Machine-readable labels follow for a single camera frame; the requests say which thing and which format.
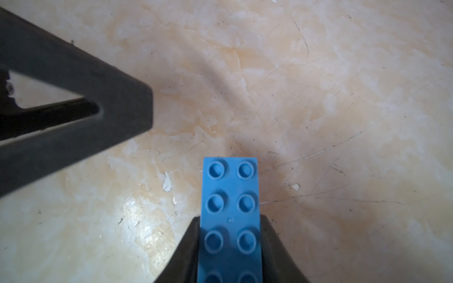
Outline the light blue long lego brick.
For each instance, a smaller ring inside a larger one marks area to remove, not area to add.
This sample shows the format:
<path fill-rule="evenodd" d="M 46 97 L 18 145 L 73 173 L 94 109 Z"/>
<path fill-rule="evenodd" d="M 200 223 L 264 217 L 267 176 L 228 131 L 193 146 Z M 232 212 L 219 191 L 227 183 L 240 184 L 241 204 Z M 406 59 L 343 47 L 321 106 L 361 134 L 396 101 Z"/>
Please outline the light blue long lego brick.
<path fill-rule="evenodd" d="M 261 283 L 257 159 L 207 157 L 202 173 L 197 281 Z"/>

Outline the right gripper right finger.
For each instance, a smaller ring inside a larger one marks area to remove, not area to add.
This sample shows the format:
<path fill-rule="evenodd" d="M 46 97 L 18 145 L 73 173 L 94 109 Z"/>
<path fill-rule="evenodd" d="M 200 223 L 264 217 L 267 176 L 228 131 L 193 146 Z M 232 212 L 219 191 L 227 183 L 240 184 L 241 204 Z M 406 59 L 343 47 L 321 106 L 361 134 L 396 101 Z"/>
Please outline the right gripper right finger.
<path fill-rule="evenodd" d="M 260 216 L 263 281 L 265 283 L 307 283 L 265 215 Z M 157 283 L 197 281 L 200 217 L 194 217 Z"/>

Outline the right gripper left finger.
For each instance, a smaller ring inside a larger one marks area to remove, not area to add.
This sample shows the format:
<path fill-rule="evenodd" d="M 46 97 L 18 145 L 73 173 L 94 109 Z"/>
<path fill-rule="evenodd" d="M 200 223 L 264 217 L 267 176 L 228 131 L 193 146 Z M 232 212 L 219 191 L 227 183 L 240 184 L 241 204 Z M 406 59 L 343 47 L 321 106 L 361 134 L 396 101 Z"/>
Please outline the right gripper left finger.
<path fill-rule="evenodd" d="M 11 72 L 78 95 L 31 108 L 11 96 Z M 152 128 L 145 83 L 1 9 L 1 195 Z"/>

